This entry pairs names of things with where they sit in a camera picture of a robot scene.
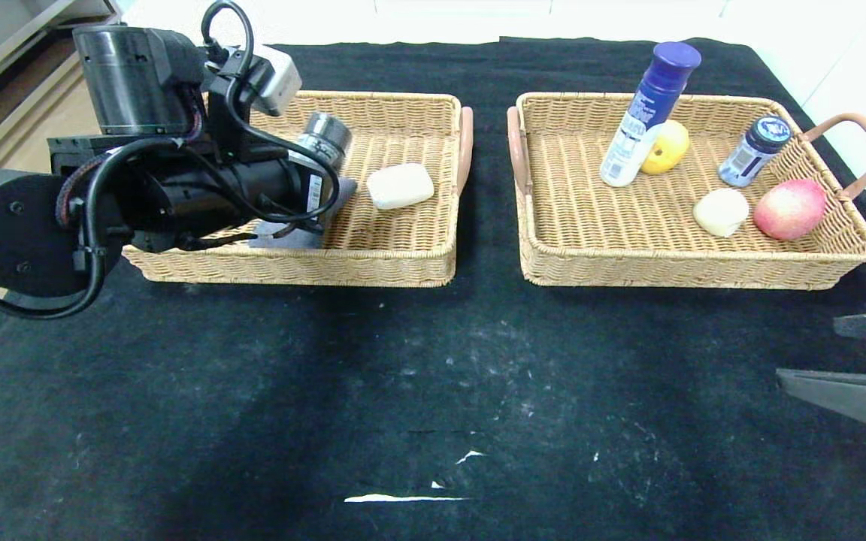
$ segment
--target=white soap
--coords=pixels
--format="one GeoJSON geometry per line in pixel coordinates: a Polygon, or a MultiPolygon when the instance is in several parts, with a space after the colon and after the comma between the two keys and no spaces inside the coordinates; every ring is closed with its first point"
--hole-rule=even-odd
{"type": "Polygon", "coordinates": [[[370,175],[367,189],[376,208],[387,211],[432,198],[433,179],[422,164],[393,165],[370,175]]]}
{"type": "Polygon", "coordinates": [[[750,205],[736,189],[714,189],[694,206],[694,219],[707,233],[729,237],[750,213],[750,205]]]}

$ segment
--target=yellow pear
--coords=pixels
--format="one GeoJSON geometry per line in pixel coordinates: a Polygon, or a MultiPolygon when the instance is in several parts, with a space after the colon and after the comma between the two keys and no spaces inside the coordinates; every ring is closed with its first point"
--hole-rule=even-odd
{"type": "Polygon", "coordinates": [[[653,144],[653,148],[650,148],[650,154],[646,155],[643,165],[640,165],[640,171],[645,174],[664,174],[680,163],[687,154],[688,147],[690,147],[690,136],[687,134],[687,128],[676,120],[667,120],[660,127],[657,141],[653,144]]]}

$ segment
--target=white bottle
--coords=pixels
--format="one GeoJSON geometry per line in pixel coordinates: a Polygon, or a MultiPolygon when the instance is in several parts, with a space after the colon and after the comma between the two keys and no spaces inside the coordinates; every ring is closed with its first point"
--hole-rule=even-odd
{"type": "Polygon", "coordinates": [[[633,182],[687,86],[687,78],[700,64],[701,53],[688,44],[667,41],[653,48],[650,67],[643,73],[633,102],[623,114],[601,164],[601,179],[605,183],[621,187],[633,182]]]}

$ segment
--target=blue cap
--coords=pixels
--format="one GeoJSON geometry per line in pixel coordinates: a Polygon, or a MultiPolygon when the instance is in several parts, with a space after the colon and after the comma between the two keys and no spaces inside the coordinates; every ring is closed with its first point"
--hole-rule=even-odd
{"type": "Polygon", "coordinates": [[[664,41],[653,48],[653,60],[643,81],[666,92],[682,92],[694,68],[701,65],[701,53],[680,41],[664,41]]]}
{"type": "Polygon", "coordinates": [[[748,130],[748,141],[761,152],[773,153],[780,150],[790,140],[791,128],[779,116],[761,116],[748,130]]]}

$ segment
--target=black cloth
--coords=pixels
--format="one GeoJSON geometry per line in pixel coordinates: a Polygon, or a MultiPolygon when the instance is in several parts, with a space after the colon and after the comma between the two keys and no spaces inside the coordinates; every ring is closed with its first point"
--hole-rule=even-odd
{"type": "MultiPolygon", "coordinates": [[[[691,42],[688,92],[812,125],[749,48],[691,42]]],[[[632,92],[651,47],[284,47],[309,89],[475,109],[456,278],[183,285],[123,263],[79,316],[0,316],[0,538],[866,539],[866,425],[774,385],[776,367],[866,373],[866,342],[831,328],[866,312],[866,264],[822,292],[520,274],[506,107],[632,92]],[[344,503],[370,493],[467,500],[344,503]]]]}

